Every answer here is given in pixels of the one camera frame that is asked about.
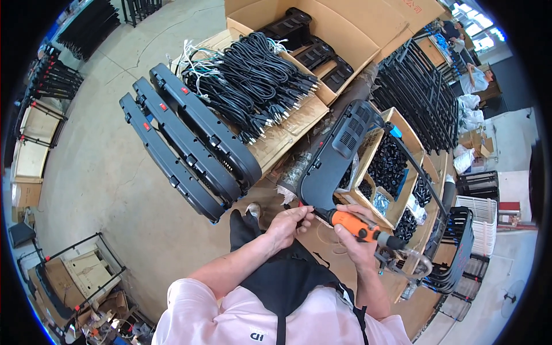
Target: orange power screwdriver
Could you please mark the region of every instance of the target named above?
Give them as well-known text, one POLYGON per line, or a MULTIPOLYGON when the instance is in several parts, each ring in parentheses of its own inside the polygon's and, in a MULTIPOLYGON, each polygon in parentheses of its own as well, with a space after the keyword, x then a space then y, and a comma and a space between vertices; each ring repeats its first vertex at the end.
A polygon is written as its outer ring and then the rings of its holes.
POLYGON ((335 226, 335 224, 343 225, 345 229, 356 236, 359 242, 377 242, 381 247, 388 247, 392 250, 401 250, 406 246, 405 241, 391 236, 387 232, 381 232, 379 225, 366 219, 361 214, 342 212, 337 209, 315 208, 314 211, 331 226, 335 226))

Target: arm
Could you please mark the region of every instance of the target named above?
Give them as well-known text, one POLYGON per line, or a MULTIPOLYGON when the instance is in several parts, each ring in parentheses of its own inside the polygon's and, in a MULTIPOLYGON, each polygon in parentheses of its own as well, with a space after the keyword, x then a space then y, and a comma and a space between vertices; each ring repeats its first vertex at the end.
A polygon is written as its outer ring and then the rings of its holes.
MULTIPOLYGON (((360 205, 337 205, 339 211, 360 213, 372 219, 371 211, 360 205)), ((381 321, 391 316, 391 303, 389 296, 381 283, 376 270, 374 253, 377 244, 360 243, 341 224, 337 224, 334 230, 347 248, 347 254, 357 269, 357 306, 366 306, 366 314, 381 321)))
POLYGON ((314 219, 313 210, 312 206, 303 206, 280 212, 266 233, 240 249, 203 265, 188 278, 207 285, 216 299, 223 298, 270 257, 291 246, 299 232, 306 232, 311 225, 309 220, 314 219), (303 221, 302 227, 296 229, 300 221, 303 221))
POLYGON ((470 75, 471 86, 475 87, 475 79, 474 79, 474 75, 473 75, 473 72, 472 72, 472 69, 473 69, 472 66, 473 66, 472 64, 468 65, 468 74, 470 75))

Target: person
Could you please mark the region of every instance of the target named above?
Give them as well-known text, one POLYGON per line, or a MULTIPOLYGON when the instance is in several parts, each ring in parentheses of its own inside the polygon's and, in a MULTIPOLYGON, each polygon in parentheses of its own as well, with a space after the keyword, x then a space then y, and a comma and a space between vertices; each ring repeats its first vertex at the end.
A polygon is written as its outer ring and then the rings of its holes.
POLYGON ((439 22, 441 24, 441 34, 447 41, 451 41, 451 38, 460 37, 460 29, 464 28, 464 24, 461 22, 453 23, 451 20, 442 20, 439 22))
MULTIPOLYGON (((373 219, 359 205, 336 207, 373 219)), ((280 212, 261 231, 258 204, 245 216, 234 210, 230 253, 171 284, 152 344, 411 344, 379 280, 376 243, 334 227, 357 271, 355 299, 295 239, 311 226, 313 211, 280 212)))
POLYGON ((466 68, 468 69, 468 74, 460 76, 460 80, 450 86, 456 97, 487 90, 489 82, 492 81, 493 74, 490 70, 483 73, 469 62, 466 64, 466 68))
POLYGON ((460 34, 458 38, 451 37, 450 41, 453 43, 452 50, 454 50, 457 53, 460 53, 462 49, 466 47, 466 42, 464 41, 465 36, 464 34, 460 34))

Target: black power cord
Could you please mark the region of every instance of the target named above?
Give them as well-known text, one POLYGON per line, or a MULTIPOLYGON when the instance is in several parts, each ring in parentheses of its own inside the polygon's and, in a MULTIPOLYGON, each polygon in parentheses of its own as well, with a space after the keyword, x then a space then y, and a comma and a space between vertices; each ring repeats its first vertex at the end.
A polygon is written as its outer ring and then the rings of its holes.
MULTIPOLYGON (((202 73, 204 66, 189 65, 182 72, 184 83, 207 106, 238 127, 237 136, 244 144, 263 137, 264 127, 287 119, 288 110, 299 109, 317 88, 318 78, 276 55, 272 43, 263 33, 254 32, 211 59, 216 74, 202 73)), ((188 61, 193 64, 199 51, 192 51, 188 61)))

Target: clear plastic tube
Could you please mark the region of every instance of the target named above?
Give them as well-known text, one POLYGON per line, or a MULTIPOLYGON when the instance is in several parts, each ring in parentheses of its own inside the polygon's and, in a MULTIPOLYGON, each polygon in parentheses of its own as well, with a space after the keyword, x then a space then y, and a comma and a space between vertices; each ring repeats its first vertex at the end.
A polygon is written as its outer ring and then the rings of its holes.
POLYGON ((411 279, 422 279, 422 278, 428 276, 431 273, 431 271, 433 270, 433 264, 431 263, 431 261, 427 257, 425 257, 424 255, 420 254, 419 252, 417 252, 413 249, 410 249, 410 248, 404 248, 404 249, 399 250, 399 251, 407 254, 408 256, 415 256, 416 258, 418 258, 420 260, 420 262, 423 263, 424 266, 426 266, 425 272, 418 273, 418 274, 407 274, 403 270, 400 270, 399 272, 394 272, 394 271, 386 271, 386 272, 391 272, 391 273, 394 273, 394 274, 397 274, 397 275, 402 275, 406 278, 411 278, 411 279))

